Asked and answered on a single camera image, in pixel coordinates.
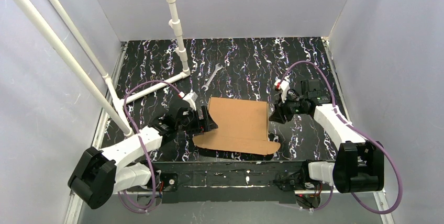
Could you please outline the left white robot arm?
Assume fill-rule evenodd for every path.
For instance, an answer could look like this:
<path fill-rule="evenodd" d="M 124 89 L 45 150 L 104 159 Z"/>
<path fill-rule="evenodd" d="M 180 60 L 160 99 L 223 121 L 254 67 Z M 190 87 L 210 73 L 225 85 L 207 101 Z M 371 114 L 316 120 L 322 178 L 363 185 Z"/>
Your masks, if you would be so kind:
<path fill-rule="evenodd" d="M 135 160 L 173 140 L 179 131 L 202 135 L 218 128 L 208 107 L 172 107 L 160 114 L 139 133 L 112 145 L 86 149 L 79 159 L 68 187 L 91 209 L 104 205 L 112 194 L 135 186 L 156 188 L 159 172 L 148 161 Z"/>

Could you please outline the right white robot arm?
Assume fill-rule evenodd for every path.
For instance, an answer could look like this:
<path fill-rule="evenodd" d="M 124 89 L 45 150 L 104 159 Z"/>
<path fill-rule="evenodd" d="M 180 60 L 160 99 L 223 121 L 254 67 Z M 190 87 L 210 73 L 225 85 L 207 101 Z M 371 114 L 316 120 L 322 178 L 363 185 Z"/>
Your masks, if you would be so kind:
<path fill-rule="evenodd" d="M 297 173 L 301 184 L 317 182 L 334 186 L 341 193 L 380 191 L 384 184 L 382 151 L 354 132 L 332 96 L 324 94 L 318 80 L 301 81 L 302 91 L 291 89 L 287 81 L 276 80 L 279 98 L 274 103 L 270 122 L 285 124 L 295 115 L 309 115 L 322 126 L 337 147 L 333 161 L 304 161 Z"/>

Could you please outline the brown cardboard box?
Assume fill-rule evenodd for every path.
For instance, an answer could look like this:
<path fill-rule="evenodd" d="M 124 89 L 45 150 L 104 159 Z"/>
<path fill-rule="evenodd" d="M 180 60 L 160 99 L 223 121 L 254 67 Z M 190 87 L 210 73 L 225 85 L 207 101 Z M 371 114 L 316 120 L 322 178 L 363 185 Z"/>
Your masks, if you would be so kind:
<path fill-rule="evenodd" d="M 195 146 L 258 155 L 273 155 L 281 147 L 268 139 L 268 102 L 212 97 L 208 109 L 218 128 L 194 136 Z"/>

